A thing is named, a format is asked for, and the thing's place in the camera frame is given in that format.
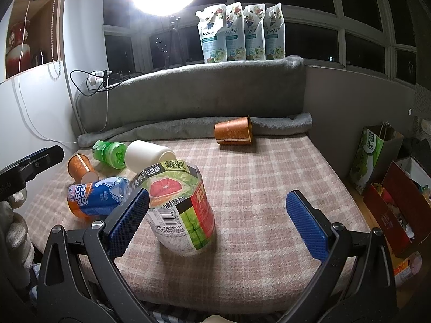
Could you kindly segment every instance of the green bottle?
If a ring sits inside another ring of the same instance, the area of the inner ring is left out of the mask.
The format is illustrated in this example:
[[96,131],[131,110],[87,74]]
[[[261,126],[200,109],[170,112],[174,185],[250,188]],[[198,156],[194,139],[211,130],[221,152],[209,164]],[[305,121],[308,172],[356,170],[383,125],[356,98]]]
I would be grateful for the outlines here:
[[107,163],[114,169],[124,169],[126,148],[124,143],[97,141],[91,150],[94,159]]

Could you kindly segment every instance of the pink plaid tablecloth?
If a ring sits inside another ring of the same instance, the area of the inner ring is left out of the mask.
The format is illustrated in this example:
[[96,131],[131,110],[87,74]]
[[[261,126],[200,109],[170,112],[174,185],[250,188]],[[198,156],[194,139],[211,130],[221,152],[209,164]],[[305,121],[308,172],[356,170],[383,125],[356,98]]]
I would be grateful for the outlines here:
[[[348,191],[305,135],[258,137],[252,146],[219,146],[214,139],[157,143],[199,167],[214,210],[216,238],[206,251],[181,257],[164,248],[144,221],[125,255],[115,260],[142,300],[224,313],[288,309],[320,264],[286,213],[286,194],[294,189],[331,222],[369,231]],[[119,172],[96,162],[90,150],[80,152],[101,178],[134,177],[127,169]],[[66,202],[74,181],[65,164],[26,214],[32,241],[41,251],[55,224],[67,230],[84,226]],[[347,280],[352,264],[346,264],[340,282]]]

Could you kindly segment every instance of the blue gripper pad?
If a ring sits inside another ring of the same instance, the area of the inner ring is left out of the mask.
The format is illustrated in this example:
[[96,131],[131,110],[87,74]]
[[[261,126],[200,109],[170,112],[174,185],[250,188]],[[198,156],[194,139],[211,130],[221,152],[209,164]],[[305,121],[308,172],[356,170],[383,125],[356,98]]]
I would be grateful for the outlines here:
[[309,212],[305,203],[307,200],[299,191],[293,191],[286,196],[286,211],[301,235],[313,258],[324,262],[328,257],[328,237]]
[[109,249],[107,253],[111,259],[124,255],[137,228],[148,211],[149,204],[150,196],[145,189],[142,189],[109,234]]

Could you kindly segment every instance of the red vase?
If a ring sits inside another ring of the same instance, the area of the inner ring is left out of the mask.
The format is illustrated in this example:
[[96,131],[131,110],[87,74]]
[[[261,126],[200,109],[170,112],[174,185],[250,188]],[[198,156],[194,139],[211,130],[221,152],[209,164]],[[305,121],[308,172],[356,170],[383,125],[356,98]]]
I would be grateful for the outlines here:
[[27,26],[30,21],[25,23],[24,31],[24,21],[14,24],[9,31],[8,43],[10,46],[10,51],[6,55],[6,72],[7,75],[13,76],[18,74],[19,69],[19,55],[21,54],[22,47],[22,57],[21,57],[21,71],[25,71],[31,66],[31,53],[30,46],[27,44],[22,44],[27,39],[28,32]]

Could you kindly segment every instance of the gloved hand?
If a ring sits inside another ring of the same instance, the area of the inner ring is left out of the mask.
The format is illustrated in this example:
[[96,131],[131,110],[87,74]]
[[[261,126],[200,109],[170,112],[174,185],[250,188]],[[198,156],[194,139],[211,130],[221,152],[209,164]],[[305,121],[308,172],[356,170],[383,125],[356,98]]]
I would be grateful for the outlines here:
[[30,282],[29,269],[33,264],[34,248],[24,218],[14,212],[27,198],[22,190],[0,202],[0,262],[5,274],[16,289]]

